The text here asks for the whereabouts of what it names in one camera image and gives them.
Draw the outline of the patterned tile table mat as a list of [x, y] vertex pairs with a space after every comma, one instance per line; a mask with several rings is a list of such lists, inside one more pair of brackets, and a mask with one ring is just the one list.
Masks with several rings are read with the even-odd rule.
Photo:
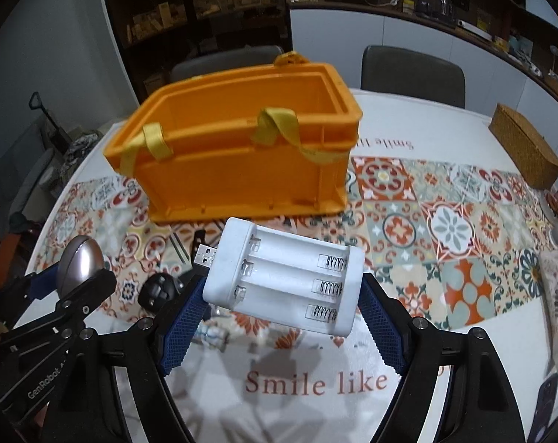
[[[544, 300], [540, 254], [551, 248], [541, 197], [515, 172], [446, 162], [356, 157], [345, 208], [332, 215], [276, 216], [266, 226], [353, 246], [387, 294], [413, 316], [456, 330]], [[179, 275], [191, 249], [216, 246], [221, 220], [158, 224], [137, 181], [114, 174], [65, 191], [34, 257], [58, 261], [78, 235], [92, 237], [117, 277], [103, 313], [141, 316], [141, 286], [153, 274]]]

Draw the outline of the white battery charger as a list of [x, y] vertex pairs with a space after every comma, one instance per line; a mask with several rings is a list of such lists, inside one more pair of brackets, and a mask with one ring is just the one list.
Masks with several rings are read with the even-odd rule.
[[216, 248], [201, 244], [205, 301], [257, 319], [346, 337], [356, 315], [365, 254], [232, 217]]

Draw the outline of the grey chair left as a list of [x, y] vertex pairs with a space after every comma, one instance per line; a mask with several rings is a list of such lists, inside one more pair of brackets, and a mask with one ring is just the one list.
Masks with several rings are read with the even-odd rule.
[[171, 71], [171, 82], [196, 76], [249, 66], [272, 64], [284, 50], [277, 45], [245, 47], [193, 58], [177, 64]]

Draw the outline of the grey chair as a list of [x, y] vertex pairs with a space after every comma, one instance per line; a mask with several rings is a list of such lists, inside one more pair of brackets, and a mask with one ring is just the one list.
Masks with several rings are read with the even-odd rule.
[[404, 48], [368, 46], [362, 58], [361, 88], [465, 107], [465, 77], [458, 65]]
[[196, 76], [249, 66], [272, 64], [284, 50], [277, 45], [245, 47], [193, 58], [177, 64], [171, 71], [171, 82]]

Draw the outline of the grey chair right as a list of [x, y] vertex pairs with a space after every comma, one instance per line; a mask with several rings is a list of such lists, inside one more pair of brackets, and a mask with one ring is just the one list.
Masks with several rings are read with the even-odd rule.
[[465, 77], [458, 65], [404, 48], [368, 46], [362, 58], [361, 88], [465, 107]]

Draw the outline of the silver computer mouse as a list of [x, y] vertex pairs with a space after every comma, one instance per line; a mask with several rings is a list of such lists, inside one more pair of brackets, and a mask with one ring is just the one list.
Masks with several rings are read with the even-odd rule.
[[62, 299], [103, 269], [103, 252], [89, 235], [75, 236], [65, 247], [58, 262], [57, 291]]

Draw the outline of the orange storage crate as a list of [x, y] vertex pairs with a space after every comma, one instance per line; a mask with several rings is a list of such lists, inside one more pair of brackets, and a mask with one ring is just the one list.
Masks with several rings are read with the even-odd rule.
[[290, 52], [157, 90], [105, 157], [155, 222], [337, 213], [361, 118], [332, 65]]

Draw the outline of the dark wooden shelf unit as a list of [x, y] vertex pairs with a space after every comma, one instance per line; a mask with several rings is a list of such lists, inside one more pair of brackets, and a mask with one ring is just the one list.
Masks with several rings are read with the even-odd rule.
[[293, 48], [288, 0], [105, 0], [138, 100], [178, 64], [245, 47]]

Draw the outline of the black handled shovel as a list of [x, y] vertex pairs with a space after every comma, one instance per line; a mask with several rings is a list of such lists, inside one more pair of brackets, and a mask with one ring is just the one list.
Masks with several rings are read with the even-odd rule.
[[55, 149], [58, 150], [59, 153], [65, 154], [69, 149], [69, 145], [72, 143], [72, 138], [69, 137], [69, 134], [66, 133], [65, 130], [55, 122], [51, 114], [49, 114], [48, 109], [45, 108], [44, 103], [41, 101], [41, 95], [37, 91], [31, 94], [30, 100], [28, 100], [28, 107], [30, 107], [30, 110], [41, 110], [45, 119], [47, 119], [49, 125], [51, 125], [51, 130], [48, 131], [49, 141], [51, 141], [51, 144], [55, 146]]

